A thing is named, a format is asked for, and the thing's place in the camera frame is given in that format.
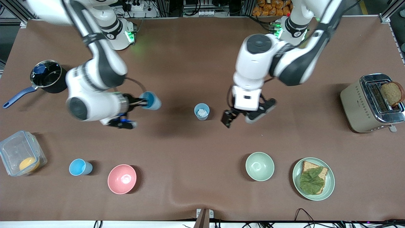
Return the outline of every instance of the toaster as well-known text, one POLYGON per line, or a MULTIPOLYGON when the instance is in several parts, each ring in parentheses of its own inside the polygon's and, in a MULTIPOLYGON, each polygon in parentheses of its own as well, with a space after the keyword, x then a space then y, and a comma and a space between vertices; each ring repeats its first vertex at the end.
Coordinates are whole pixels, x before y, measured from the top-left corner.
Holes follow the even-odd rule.
POLYGON ((381 94, 381 85, 391 82, 382 73, 364 75, 340 93, 352 129, 368 133, 384 128, 396 132, 395 124, 405 121, 404 104, 391 107, 381 94))

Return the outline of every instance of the brown table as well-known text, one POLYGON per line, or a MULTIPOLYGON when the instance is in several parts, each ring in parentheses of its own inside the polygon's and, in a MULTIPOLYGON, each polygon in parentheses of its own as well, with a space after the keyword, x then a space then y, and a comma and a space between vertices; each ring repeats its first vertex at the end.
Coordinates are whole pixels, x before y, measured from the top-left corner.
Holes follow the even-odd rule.
MULTIPOLYGON (((135 110, 135 130, 83 123, 66 110, 67 91, 38 91, 0 109, 0 140, 18 130, 34 133, 48 158, 25 177, 0 168, 0 220, 166 220, 211 208, 222 220, 292 220, 305 208, 317 220, 384 220, 405 217, 405 124, 397 133, 349 130, 338 95, 362 75, 383 72, 405 84, 404 66, 387 24, 377 17, 346 17, 304 85, 277 80, 264 86, 278 106, 254 125, 220 122, 226 92, 243 39, 264 32, 246 18, 145 20, 136 45, 120 56, 128 77, 162 100, 158 111, 135 110), (205 102, 210 120, 193 107, 205 102), (268 153, 275 173, 255 182, 244 171, 246 157, 268 153), (292 184, 293 165, 317 157, 332 168, 333 194, 321 202, 301 197, 292 184), (71 176, 69 163, 92 161, 94 172, 71 176), (107 176, 118 164, 136 167, 131 194, 115 195, 107 176)), ((29 72, 53 59, 77 66, 91 57, 72 27, 30 21, 20 29, 0 83, 5 102, 30 85, 29 72)), ((120 91, 140 94, 132 82, 120 91)))

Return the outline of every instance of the toaster lever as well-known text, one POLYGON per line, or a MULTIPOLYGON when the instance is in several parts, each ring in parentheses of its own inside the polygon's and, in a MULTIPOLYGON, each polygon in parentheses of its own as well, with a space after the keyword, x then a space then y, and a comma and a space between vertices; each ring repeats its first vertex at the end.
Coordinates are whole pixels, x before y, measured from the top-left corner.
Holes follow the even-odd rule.
POLYGON ((391 125, 388 128, 390 129, 390 132, 396 132, 396 127, 394 125, 391 125))

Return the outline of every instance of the green leafy vegetable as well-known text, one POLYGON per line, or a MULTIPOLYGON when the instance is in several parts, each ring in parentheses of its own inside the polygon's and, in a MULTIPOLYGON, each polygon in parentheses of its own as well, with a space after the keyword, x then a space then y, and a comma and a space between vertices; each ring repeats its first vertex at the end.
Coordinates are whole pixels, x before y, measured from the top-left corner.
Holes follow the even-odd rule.
POLYGON ((318 168, 308 169, 300 176, 300 187, 309 195, 315 195, 324 186, 325 181, 318 175, 324 168, 322 166, 318 168))

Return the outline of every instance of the bread in toaster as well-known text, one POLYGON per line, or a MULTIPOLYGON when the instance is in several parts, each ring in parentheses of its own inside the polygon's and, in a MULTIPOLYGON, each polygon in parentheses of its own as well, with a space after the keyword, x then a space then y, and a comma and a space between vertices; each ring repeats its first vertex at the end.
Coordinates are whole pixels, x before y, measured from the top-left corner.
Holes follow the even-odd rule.
POLYGON ((398 82, 389 82, 381 86, 381 93, 390 106, 397 106, 405 99, 405 92, 398 82))
MULTIPOLYGON (((318 167, 320 167, 320 166, 315 165, 314 163, 311 163, 311 162, 309 162, 309 161, 304 161, 304 162, 303 162, 303 170, 302 170, 301 173, 307 171, 308 169, 318 168, 318 167)), ((324 167, 324 168, 322 169, 322 172, 318 175, 318 177, 320 177, 321 179, 323 179, 323 180, 325 181, 327 172, 328 172, 328 168, 324 167)), ((321 194, 322 191, 324 190, 324 187, 325 187, 325 184, 324 184, 324 186, 321 188, 321 190, 319 190, 319 192, 317 192, 315 195, 321 194)))

